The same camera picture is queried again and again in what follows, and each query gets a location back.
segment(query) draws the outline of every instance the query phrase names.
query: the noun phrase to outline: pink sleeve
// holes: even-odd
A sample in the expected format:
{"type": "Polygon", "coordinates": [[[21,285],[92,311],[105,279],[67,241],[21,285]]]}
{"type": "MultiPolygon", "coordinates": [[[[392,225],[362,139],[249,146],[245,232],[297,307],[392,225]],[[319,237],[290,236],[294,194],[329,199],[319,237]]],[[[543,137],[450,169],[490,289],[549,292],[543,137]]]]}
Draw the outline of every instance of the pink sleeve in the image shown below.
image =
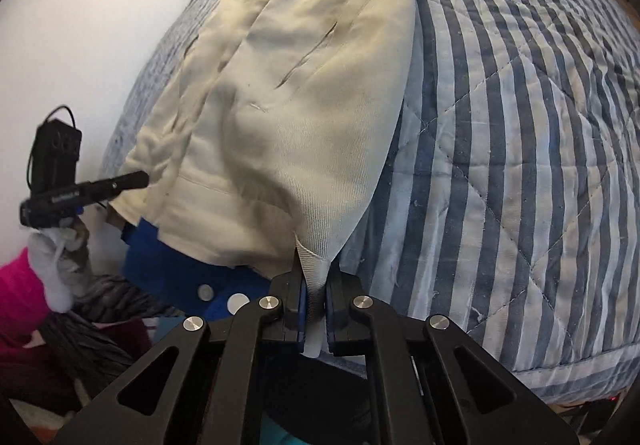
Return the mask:
{"type": "Polygon", "coordinates": [[[49,311],[44,287],[29,266],[25,248],[0,268],[0,354],[26,345],[49,311]]]}

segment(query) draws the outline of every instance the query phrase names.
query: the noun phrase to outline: khaki pants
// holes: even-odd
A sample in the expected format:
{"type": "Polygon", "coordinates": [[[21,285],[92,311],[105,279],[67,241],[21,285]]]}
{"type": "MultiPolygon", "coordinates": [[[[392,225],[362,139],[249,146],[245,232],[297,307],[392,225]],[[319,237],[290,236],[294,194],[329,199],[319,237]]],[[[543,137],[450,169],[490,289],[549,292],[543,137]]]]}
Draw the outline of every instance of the khaki pants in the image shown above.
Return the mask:
{"type": "Polygon", "coordinates": [[[175,250],[267,277],[297,247],[319,309],[386,159],[414,18],[415,0],[221,0],[124,164],[150,187],[112,205],[175,250]]]}

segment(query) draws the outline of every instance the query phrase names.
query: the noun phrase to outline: white circle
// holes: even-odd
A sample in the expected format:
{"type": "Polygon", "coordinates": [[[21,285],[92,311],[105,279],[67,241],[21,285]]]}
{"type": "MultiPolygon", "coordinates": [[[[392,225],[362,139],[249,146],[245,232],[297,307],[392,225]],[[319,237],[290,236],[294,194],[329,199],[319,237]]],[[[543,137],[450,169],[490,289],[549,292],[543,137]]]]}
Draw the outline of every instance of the white circle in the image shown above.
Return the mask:
{"type": "Polygon", "coordinates": [[[229,300],[226,301],[226,309],[229,313],[235,315],[236,312],[248,302],[250,302],[249,297],[244,293],[234,293],[229,297],[229,300]]]}
{"type": "Polygon", "coordinates": [[[213,288],[208,284],[198,286],[198,298],[202,301],[209,302],[213,298],[213,293],[213,288]]]}

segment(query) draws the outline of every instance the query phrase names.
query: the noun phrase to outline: triangular cutout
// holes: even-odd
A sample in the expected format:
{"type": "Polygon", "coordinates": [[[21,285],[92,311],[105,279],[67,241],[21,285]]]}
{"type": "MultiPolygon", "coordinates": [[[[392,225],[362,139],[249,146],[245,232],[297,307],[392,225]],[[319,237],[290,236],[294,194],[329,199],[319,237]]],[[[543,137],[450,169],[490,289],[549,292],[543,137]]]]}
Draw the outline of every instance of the triangular cutout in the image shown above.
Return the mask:
{"type": "Polygon", "coordinates": [[[453,354],[481,414],[488,414],[513,402],[515,395],[511,390],[468,349],[460,346],[454,349],[453,354]]]}
{"type": "Polygon", "coordinates": [[[118,403],[151,416],[158,406],[166,381],[178,358],[178,348],[165,349],[149,366],[118,394],[118,403]]]}

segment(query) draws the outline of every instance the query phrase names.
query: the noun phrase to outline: gloved hand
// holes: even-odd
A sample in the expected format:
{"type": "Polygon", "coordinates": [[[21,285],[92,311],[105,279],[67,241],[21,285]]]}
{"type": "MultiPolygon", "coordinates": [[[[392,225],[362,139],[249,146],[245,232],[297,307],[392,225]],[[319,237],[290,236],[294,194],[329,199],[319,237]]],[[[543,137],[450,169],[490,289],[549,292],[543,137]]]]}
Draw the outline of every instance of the gloved hand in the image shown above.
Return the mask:
{"type": "Polygon", "coordinates": [[[89,231],[79,218],[68,228],[43,229],[30,235],[29,265],[42,281],[52,311],[69,311],[74,298],[82,297],[90,285],[88,239],[89,231]]]}

